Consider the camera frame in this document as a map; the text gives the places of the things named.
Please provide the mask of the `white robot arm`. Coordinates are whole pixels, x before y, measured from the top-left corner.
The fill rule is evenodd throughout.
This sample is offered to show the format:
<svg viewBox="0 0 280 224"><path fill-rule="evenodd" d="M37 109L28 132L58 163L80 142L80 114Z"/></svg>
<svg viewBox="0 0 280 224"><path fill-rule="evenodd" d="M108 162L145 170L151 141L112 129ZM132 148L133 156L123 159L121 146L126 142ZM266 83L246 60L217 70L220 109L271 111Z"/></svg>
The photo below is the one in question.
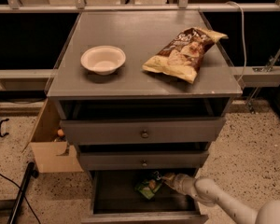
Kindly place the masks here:
<svg viewBox="0 0 280 224"><path fill-rule="evenodd" d="M171 189L203 205L218 205L236 224L280 224L279 200L266 202L256 211L230 196L213 179L174 173L166 174L161 179Z"/></svg>

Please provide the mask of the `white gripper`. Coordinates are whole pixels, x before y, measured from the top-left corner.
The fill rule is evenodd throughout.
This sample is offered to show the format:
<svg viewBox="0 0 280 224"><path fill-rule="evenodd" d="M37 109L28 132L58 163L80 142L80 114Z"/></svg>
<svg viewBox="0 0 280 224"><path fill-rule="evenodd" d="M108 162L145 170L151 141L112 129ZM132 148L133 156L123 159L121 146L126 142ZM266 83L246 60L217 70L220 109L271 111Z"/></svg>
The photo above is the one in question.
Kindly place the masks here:
<svg viewBox="0 0 280 224"><path fill-rule="evenodd" d="M167 173L161 178L164 183L174 188L178 193L188 196L195 196L197 194L195 188L196 179L185 174L175 175L174 173Z"/></svg>

